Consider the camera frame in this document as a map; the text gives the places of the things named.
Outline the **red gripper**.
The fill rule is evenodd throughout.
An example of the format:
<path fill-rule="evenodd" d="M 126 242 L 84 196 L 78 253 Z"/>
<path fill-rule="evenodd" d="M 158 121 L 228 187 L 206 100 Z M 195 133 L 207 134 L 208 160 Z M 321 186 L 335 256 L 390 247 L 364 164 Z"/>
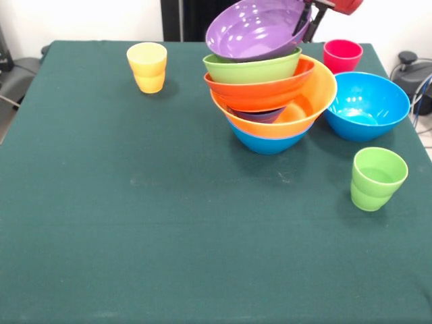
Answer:
<path fill-rule="evenodd" d="M 317 31 L 319 24 L 321 23 L 321 20 L 328 9 L 332 9 L 338 13 L 349 16 L 360 7 L 362 2 L 363 0 L 317 0 L 314 3 L 305 2 L 304 8 L 300 14 L 298 23 L 292 35 L 297 35 L 303 26 L 308 22 L 309 14 L 312 12 L 312 6 L 315 6 L 318 9 L 318 13 L 309 23 L 307 31 L 304 33 L 302 39 L 304 43 L 312 42 L 315 32 Z"/>

